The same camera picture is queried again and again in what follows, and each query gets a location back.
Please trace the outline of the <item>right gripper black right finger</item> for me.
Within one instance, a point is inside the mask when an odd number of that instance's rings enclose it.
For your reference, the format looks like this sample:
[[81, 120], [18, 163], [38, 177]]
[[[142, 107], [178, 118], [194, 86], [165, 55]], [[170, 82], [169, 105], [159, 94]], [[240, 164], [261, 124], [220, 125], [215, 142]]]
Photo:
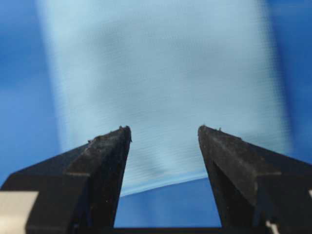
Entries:
[[223, 228], [311, 233], [311, 164], [204, 125], [198, 142]]

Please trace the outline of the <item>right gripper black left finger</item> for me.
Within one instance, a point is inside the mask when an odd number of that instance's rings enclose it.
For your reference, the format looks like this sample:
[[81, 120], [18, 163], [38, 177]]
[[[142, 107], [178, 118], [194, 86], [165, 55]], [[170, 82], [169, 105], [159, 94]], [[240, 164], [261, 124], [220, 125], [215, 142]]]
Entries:
[[112, 227], [131, 141], [131, 129], [120, 127], [12, 173], [0, 188], [1, 233]]

